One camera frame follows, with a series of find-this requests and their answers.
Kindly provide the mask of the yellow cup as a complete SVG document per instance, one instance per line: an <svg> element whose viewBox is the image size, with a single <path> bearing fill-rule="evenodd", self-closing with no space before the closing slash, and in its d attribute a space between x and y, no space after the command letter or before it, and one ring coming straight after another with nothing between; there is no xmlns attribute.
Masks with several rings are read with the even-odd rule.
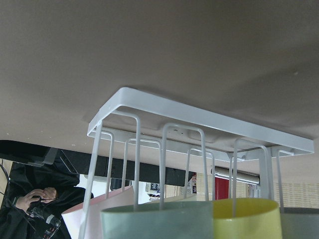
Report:
<svg viewBox="0 0 319 239"><path fill-rule="evenodd" d="M215 239L281 239L279 204L262 198L237 198L213 202Z"/></svg>

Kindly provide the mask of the pink cup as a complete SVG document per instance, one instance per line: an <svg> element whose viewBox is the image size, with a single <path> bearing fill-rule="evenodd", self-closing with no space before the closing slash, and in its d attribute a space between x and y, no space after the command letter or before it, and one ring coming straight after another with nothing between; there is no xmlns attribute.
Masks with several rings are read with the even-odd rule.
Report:
<svg viewBox="0 0 319 239"><path fill-rule="evenodd" d="M108 198L105 194L90 200L90 207L85 231L86 239L101 239L102 223L100 212L104 209L132 205L134 203L134 190L132 186L117 189L109 193ZM63 220L67 226L71 238L77 239L81 226L81 216L83 203L80 203L62 213Z"/></svg>

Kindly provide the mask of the cream white cup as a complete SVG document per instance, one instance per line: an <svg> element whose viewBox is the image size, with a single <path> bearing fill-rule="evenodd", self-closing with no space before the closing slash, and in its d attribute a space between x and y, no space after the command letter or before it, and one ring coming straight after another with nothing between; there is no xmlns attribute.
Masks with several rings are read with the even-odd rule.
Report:
<svg viewBox="0 0 319 239"><path fill-rule="evenodd" d="M187 194L186 197L184 195L164 198L164 203L175 202L175 201L197 201L196 194Z"/></svg>

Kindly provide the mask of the green cup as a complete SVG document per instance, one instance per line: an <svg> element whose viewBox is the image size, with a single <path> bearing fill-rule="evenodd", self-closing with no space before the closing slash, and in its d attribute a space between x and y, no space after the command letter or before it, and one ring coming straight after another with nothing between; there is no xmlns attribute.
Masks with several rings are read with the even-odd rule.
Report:
<svg viewBox="0 0 319 239"><path fill-rule="evenodd" d="M212 239L213 204L208 201L132 205L101 211L104 239Z"/></svg>

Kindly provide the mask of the grey cup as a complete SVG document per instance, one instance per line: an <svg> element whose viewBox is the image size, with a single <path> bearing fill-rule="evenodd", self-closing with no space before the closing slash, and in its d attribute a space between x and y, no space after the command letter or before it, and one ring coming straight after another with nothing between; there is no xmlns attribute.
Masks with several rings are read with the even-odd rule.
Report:
<svg viewBox="0 0 319 239"><path fill-rule="evenodd" d="M319 210L314 208L284 208L281 213L284 239L318 239Z"/></svg>

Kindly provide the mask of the seated person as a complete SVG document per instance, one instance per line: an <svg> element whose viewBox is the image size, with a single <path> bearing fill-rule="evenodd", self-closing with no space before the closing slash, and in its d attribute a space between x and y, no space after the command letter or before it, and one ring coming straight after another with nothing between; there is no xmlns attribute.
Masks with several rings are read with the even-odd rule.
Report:
<svg viewBox="0 0 319 239"><path fill-rule="evenodd" d="M0 210L2 239L68 239L62 212L83 202L79 175L57 163L33 167L13 163Z"/></svg>

